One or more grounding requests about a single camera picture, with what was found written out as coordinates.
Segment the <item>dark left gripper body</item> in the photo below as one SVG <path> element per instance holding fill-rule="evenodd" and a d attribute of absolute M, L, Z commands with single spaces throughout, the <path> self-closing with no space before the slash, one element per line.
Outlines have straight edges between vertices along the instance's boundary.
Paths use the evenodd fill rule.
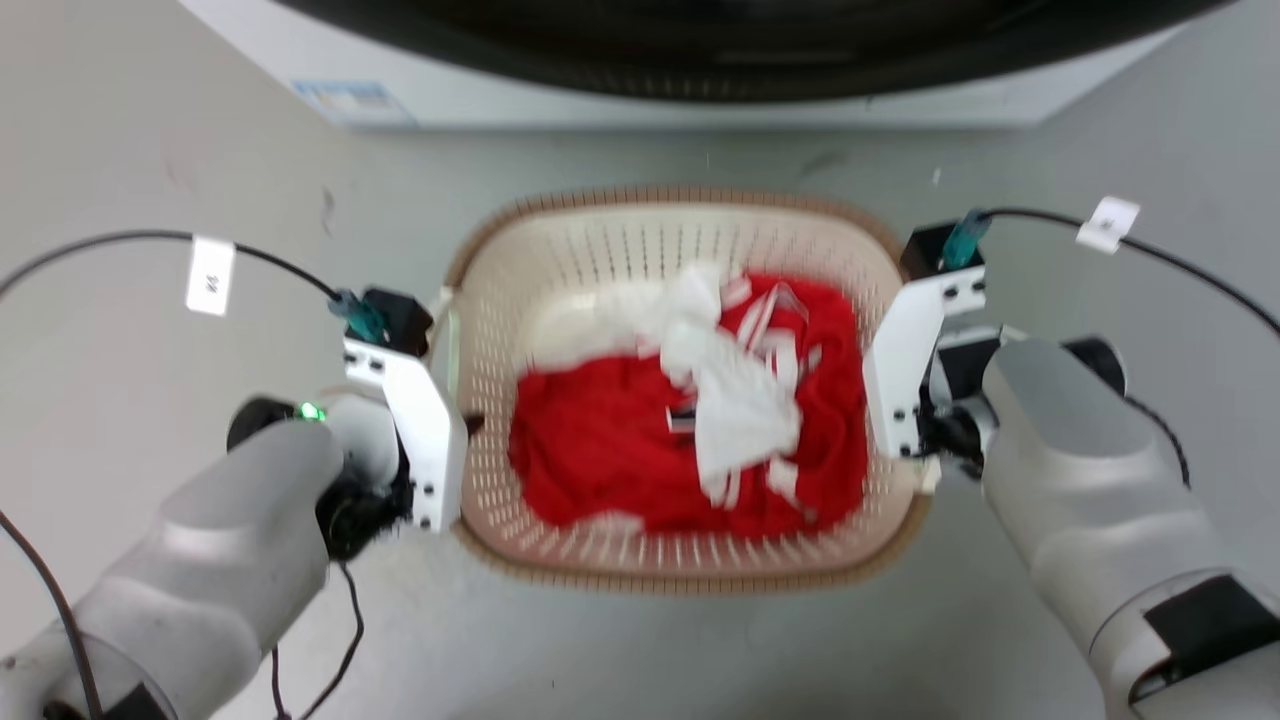
<path fill-rule="evenodd" d="M 374 484 L 349 455 L 337 480 L 321 495 L 316 520 L 333 562 L 356 559 L 372 541 L 412 516 L 413 482 L 402 455 L 388 484 Z"/>

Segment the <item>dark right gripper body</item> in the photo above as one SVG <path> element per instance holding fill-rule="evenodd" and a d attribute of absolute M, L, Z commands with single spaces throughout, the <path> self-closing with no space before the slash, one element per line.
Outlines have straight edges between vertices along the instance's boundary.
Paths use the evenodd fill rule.
<path fill-rule="evenodd" d="M 1001 345 L 998 331 L 951 331 L 940 337 L 919 388 L 922 456 L 937 456 L 959 471 L 986 469 L 998 420 L 982 380 Z"/>

